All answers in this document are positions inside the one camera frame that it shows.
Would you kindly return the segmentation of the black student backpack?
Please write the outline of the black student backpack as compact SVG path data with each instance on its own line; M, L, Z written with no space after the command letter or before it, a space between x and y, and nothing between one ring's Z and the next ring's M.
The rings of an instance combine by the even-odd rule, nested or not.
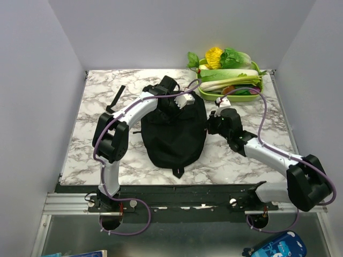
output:
M140 123L140 134L151 162L159 168L171 169L181 178L185 167L199 159L206 139L204 101L191 89L175 91L166 97L192 94L194 104L178 112L161 112L158 107L146 114Z

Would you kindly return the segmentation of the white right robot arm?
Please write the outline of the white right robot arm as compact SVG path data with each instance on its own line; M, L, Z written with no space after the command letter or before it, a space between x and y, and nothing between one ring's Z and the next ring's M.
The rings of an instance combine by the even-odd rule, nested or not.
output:
M222 136L232 151L258 160L286 178L284 183L255 184L239 202L242 207L257 210L267 202L285 202L301 211L310 211L333 193L316 156L292 155L261 143L258 136L243 129L240 115L233 108L212 111L207 120L207 132Z

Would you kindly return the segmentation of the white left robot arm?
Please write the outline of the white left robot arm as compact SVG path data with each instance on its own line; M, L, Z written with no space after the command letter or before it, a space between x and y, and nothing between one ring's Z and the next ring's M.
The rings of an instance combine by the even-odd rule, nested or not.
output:
M93 158L101 164L99 191L104 195L100 205L106 211L114 211L119 204L115 195L120 189L119 166L128 150L130 129L157 108L159 96L165 99L176 86L174 79L164 76L159 84L144 87L141 94L128 106L113 114L105 112L99 117L92 145Z

